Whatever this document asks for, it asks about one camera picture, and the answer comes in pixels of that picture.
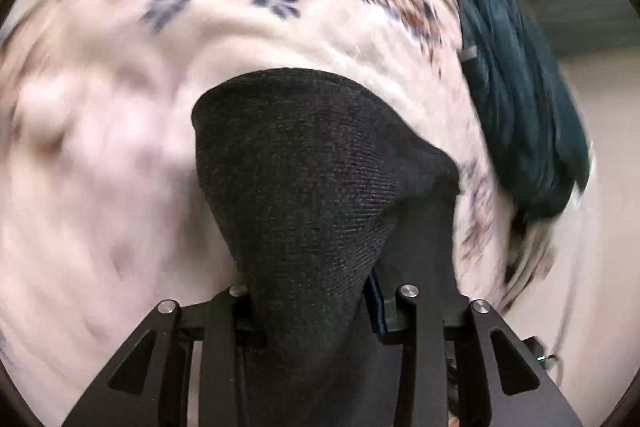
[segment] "beige wall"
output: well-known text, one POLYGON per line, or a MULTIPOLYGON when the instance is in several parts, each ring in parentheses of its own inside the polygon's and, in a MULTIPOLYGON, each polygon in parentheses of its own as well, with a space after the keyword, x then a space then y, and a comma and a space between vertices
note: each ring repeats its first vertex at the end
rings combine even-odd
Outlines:
POLYGON ((640 367, 640 48, 565 60, 596 154, 600 281, 563 390, 584 427, 607 417, 640 367))

